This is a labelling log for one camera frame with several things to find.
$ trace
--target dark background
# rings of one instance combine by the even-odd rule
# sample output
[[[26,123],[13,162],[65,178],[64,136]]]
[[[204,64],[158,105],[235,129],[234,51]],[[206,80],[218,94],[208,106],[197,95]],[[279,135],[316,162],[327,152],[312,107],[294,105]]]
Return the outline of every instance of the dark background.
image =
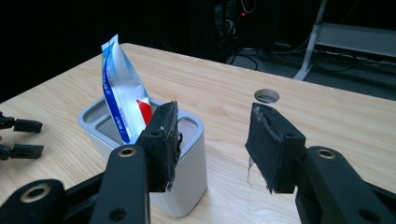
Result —
[[[309,36],[319,0],[23,1],[0,3],[0,103],[121,43],[224,62],[236,48],[271,54]],[[394,0],[331,0],[325,21],[396,30]],[[226,35],[229,20],[235,34]]]

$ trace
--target white desk frame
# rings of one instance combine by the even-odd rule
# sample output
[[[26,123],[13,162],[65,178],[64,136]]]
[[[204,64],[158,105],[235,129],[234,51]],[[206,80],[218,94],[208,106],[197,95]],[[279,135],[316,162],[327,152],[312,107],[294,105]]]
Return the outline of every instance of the white desk frame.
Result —
[[[396,31],[322,22],[326,5],[327,0],[320,4],[303,65],[294,79],[305,80],[316,44],[396,57]]]

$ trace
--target white plastic container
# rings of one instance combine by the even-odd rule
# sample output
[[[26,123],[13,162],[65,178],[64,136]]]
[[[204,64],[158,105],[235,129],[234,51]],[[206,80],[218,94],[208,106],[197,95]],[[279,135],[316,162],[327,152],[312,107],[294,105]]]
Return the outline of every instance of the white plastic container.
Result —
[[[162,102],[150,99],[152,111]],[[183,134],[176,178],[171,191],[150,193],[150,204],[172,217],[184,217],[198,203],[207,187],[204,124],[194,115],[178,110],[178,131]],[[99,153],[108,160],[112,149],[122,144],[107,109],[105,98],[85,108],[78,124],[91,138]]]

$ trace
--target wooden table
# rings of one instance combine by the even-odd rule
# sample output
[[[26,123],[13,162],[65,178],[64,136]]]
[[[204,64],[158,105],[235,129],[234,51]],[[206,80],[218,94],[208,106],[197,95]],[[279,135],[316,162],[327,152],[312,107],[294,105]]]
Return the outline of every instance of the wooden table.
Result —
[[[396,102],[131,44],[122,48],[150,97],[177,100],[205,124],[205,195],[182,218],[151,206],[152,223],[300,221],[295,195],[271,195],[256,167],[247,182],[244,144],[259,89],[279,93],[271,106],[306,136],[307,147],[338,150],[364,180],[396,192]],[[38,160],[0,161],[0,203],[37,179],[56,178],[68,189],[105,170],[106,162],[77,123],[78,114],[103,95],[101,81],[97,56],[0,104],[5,116],[44,123],[39,134],[2,130],[2,144],[45,145]]]

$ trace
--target toothpaste tube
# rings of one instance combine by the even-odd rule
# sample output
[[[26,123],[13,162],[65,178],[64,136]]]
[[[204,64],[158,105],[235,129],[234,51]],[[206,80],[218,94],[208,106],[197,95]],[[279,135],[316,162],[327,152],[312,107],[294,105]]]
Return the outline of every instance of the toothpaste tube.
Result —
[[[134,144],[152,116],[149,96],[118,35],[102,45],[103,91],[123,144]]]

